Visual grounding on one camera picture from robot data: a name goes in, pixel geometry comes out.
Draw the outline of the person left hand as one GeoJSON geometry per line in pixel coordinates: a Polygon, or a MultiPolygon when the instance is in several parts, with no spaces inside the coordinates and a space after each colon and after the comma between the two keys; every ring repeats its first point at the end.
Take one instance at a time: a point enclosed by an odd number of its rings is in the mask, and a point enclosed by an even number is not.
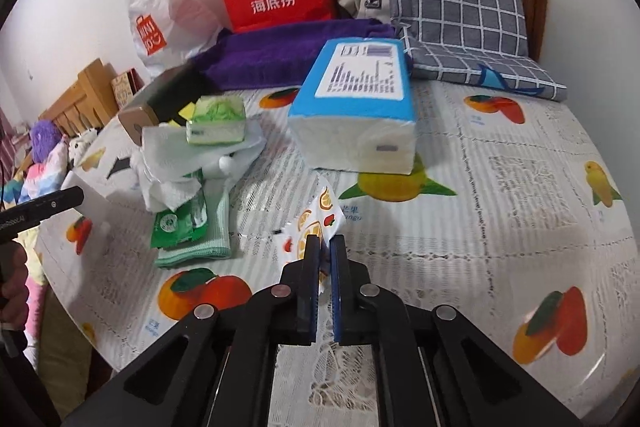
{"type": "Polygon", "coordinates": [[[11,325],[16,331],[24,331],[28,317],[28,295],[26,285],[28,270],[27,256],[22,245],[9,242],[1,247],[9,255],[12,272],[4,277],[1,294],[6,303],[1,307],[1,322],[11,325]]]}

